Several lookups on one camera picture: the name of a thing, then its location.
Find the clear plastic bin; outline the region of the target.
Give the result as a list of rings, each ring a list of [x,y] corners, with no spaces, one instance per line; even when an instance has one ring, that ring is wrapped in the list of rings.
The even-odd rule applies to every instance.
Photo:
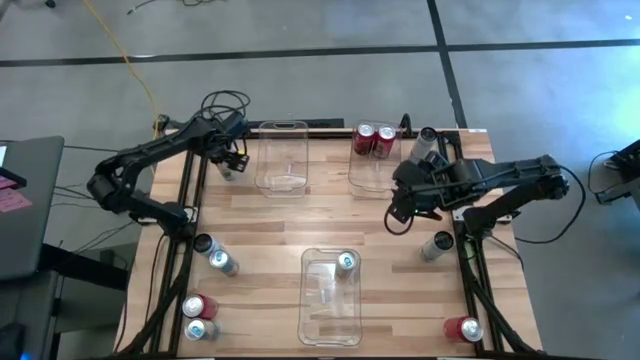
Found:
[[[268,121],[258,128],[256,187],[269,198],[300,198],[309,172],[309,127],[302,121]]]
[[[356,268],[346,279],[335,276],[341,252],[352,252]],[[307,346],[355,347],[363,336],[361,257],[354,249],[309,248],[301,256],[298,338]]]
[[[375,145],[376,138],[374,140],[373,147],[368,155],[361,156],[354,152],[353,140],[355,136],[355,130],[356,127],[361,123],[372,124],[375,127],[376,135],[378,128],[381,126],[389,125],[395,128],[396,138],[388,158],[379,159],[373,155],[372,149]],[[402,134],[401,130],[399,129],[399,124],[373,120],[363,120],[353,127],[348,171],[348,179],[353,187],[358,190],[372,193],[383,193],[386,191],[390,191],[395,186],[392,175],[401,161]]]

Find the grey side desk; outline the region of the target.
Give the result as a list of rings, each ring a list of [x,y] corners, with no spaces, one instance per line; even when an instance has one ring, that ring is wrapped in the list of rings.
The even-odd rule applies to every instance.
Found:
[[[64,143],[63,137],[50,136],[0,146],[0,167],[27,180],[17,191],[32,202],[0,213],[0,282],[38,269]]]

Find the black equipment box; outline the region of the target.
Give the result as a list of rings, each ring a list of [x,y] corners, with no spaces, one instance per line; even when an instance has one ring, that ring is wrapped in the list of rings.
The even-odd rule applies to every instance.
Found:
[[[608,205],[621,198],[632,198],[640,211],[640,139],[619,151],[610,151],[608,159],[621,181],[603,190],[593,191],[600,205]]]

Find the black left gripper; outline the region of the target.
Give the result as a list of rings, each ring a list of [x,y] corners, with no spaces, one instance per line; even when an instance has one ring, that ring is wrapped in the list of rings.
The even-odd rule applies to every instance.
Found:
[[[243,138],[250,130],[247,119],[240,112],[231,112],[220,120],[216,117],[204,117],[201,119],[209,126],[209,134],[205,136],[203,143],[204,153],[215,153],[215,165],[226,167],[232,152],[231,144],[237,139]],[[237,152],[233,155],[233,170],[243,173],[249,163],[249,156]]]

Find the red Coke Zero can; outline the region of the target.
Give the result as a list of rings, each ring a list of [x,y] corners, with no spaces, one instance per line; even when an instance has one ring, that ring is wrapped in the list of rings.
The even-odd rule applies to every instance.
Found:
[[[377,130],[375,145],[372,149],[373,155],[379,159],[389,157],[396,138],[396,130],[394,127],[385,125]]]
[[[448,318],[443,324],[443,333],[453,342],[476,343],[484,335],[484,329],[478,319],[471,316]]]
[[[219,310],[219,303],[201,294],[188,295],[181,305],[183,314],[188,318],[202,318],[212,320]]]
[[[366,156],[370,153],[374,140],[376,138],[376,130],[372,124],[361,123],[356,127],[355,136],[353,140],[354,152],[361,156]]]

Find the dark equipment cart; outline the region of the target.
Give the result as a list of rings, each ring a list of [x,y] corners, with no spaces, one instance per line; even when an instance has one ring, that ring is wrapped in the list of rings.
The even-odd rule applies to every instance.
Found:
[[[0,250],[0,360],[42,360],[55,338],[58,280],[123,291],[128,272],[49,244]]]

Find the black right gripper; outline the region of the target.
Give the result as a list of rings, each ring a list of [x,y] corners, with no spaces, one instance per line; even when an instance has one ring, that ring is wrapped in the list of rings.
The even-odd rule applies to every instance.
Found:
[[[436,209],[452,211],[451,180],[447,171],[452,163],[439,152],[430,151],[418,164],[402,161],[392,175],[393,190],[389,214],[398,222],[407,222],[408,213],[420,213],[421,217],[441,221]]]

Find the pink sticky note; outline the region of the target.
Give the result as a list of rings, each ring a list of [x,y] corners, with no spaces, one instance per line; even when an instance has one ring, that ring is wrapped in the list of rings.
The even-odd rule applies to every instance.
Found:
[[[0,189],[0,213],[8,213],[27,208],[32,202],[17,190],[11,188]]]

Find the blue silver Red Bull can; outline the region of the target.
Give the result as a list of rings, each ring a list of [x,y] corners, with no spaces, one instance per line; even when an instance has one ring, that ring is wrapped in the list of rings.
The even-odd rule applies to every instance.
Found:
[[[190,341],[213,341],[219,337],[220,327],[212,320],[194,318],[186,324],[184,334]]]
[[[233,277],[239,271],[238,262],[226,250],[212,252],[209,256],[209,264],[227,277]]]
[[[338,279],[348,278],[356,268],[357,260],[355,255],[350,251],[341,252],[338,255],[335,265],[335,276]]]

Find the black aluminium table frame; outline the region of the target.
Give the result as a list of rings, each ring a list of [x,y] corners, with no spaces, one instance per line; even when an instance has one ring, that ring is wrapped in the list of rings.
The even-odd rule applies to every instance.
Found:
[[[510,352],[492,321],[479,345],[447,340],[447,318],[484,317],[480,301],[465,289],[457,254],[424,262],[422,243],[453,221],[417,220],[394,236],[385,229],[384,199],[358,198],[348,180],[351,133],[314,129],[309,134],[309,185],[301,198],[268,198],[246,171],[224,180],[208,162],[179,154],[161,162],[151,194],[185,200],[199,210],[198,227],[221,240],[240,271],[227,277],[202,257],[191,262],[188,289],[221,305],[222,333],[213,342],[185,338],[181,312],[170,307],[135,360],[187,358],[315,359],[373,357],[472,357]],[[363,259],[363,337],[353,347],[308,346],[297,335],[302,253],[309,248],[352,248]]]

